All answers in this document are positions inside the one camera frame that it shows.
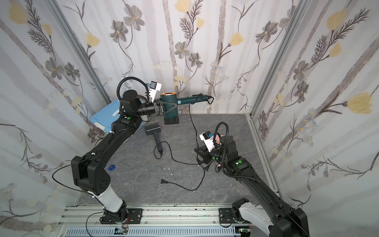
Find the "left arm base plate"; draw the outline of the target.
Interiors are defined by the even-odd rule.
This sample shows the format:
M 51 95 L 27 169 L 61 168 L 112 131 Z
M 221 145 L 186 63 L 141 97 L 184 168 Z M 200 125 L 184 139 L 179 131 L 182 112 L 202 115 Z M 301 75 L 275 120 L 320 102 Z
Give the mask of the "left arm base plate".
M 105 210 L 99 220 L 101 224 L 140 224 L 142 216 L 142 208 L 121 208 L 118 212 Z

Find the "dark green hair dryer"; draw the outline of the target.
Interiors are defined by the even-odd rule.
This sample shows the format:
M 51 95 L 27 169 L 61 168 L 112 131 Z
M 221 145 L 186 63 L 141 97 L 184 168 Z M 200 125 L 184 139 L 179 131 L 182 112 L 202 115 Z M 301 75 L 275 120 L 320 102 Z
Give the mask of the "dark green hair dryer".
M 213 99 L 212 96 L 204 95 L 202 93 L 182 98 L 178 98 L 177 93 L 175 92 L 163 93 L 156 101 L 158 107 L 156 113 L 159 116 L 163 116 L 165 125 L 179 124 L 178 107 L 180 105 L 190 105 L 199 102 L 207 102 L 208 104 L 211 104 Z

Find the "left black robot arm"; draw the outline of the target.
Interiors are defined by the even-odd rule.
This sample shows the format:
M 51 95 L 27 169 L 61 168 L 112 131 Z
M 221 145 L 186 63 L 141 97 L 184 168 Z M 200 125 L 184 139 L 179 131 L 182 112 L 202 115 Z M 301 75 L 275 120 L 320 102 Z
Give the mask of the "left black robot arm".
M 130 80 L 141 83 L 146 95 L 139 95 L 131 89 L 120 93 L 122 84 Z M 111 131 L 95 148 L 71 161 L 74 184 L 95 197 L 104 207 L 101 224 L 124 224 L 130 216 L 126 202 L 111 187 L 111 177 L 105 170 L 108 161 L 137 131 L 142 123 L 142 116 L 155 114 L 167 119 L 167 114 L 178 106 L 174 92 L 164 93 L 160 99 L 150 101 L 147 84 L 136 77 L 124 78 L 117 86 L 116 95 L 119 101 L 119 118 L 111 124 Z

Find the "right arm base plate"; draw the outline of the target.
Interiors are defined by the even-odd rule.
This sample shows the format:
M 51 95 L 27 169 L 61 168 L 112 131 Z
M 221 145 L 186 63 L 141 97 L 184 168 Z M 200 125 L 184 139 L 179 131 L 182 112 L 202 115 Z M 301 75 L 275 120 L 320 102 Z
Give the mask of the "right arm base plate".
M 221 225 L 230 225 L 236 223 L 235 217 L 233 214 L 233 209 L 231 207 L 229 208 L 219 208 L 218 209 L 219 214 L 219 223 Z

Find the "pink hair dryer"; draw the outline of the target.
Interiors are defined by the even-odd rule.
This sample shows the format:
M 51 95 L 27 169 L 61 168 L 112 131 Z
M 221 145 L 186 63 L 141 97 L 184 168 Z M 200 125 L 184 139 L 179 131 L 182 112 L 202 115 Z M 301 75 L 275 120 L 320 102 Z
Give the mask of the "pink hair dryer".
M 220 144 L 221 144 L 221 143 L 220 143 L 220 138 L 221 138 L 220 134 L 217 133 L 217 135 L 216 135 L 216 144 L 217 144 L 217 145 L 220 145 Z M 217 165 L 215 166 L 215 172 L 216 172 L 216 173 L 219 173 L 219 172 L 221 171 L 221 168 L 222 168 L 222 165 L 221 165 L 221 164 L 217 164 Z

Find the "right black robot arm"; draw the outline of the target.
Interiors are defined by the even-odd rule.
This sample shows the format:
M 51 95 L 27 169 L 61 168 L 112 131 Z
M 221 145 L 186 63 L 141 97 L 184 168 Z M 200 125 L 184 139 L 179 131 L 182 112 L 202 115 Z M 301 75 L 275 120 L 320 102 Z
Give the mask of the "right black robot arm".
M 249 222 L 268 237 L 310 236 L 308 217 L 301 208 L 293 208 L 278 196 L 256 173 L 251 163 L 240 156 L 234 138 L 206 131 L 199 135 L 204 146 L 194 151 L 205 164 L 216 161 L 224 175 L 243 184 L 259 201 L 259 210 L 245 198 L 232 206 L 236 222 Z

